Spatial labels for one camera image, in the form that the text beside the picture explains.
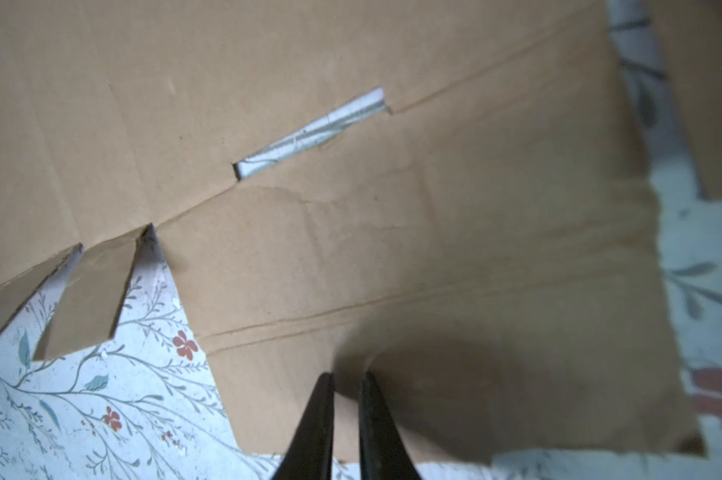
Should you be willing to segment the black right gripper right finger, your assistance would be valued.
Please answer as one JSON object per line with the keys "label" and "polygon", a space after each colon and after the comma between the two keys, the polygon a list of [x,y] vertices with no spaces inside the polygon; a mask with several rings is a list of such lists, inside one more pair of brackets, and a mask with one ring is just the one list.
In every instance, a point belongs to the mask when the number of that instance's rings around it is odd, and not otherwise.
{"label": "black right gripper right finger", "polygon": [[421,480],[371,372],[363,377],[358,403],[361,478]]}

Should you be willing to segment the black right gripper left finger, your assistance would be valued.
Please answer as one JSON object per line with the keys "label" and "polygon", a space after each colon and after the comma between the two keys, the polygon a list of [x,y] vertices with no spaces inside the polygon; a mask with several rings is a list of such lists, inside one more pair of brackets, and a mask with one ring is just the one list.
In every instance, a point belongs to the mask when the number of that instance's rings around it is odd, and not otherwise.
{"label": "black right gripper left finger", "polygon": [[273,480],[328,480],[332,476],[335,380],[322,373]]}

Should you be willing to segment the brown cardboard box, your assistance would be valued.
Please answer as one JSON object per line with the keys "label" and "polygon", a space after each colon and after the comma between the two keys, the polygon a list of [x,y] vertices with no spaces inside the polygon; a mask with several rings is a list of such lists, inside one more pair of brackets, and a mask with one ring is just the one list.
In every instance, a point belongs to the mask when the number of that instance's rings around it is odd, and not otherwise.
{"label": "brown cardboard box", "polygon": [[242,449],[372,371],[419,461],[702,454],[603,1],[0,1],[0,335],[111,340],[167,253]]}

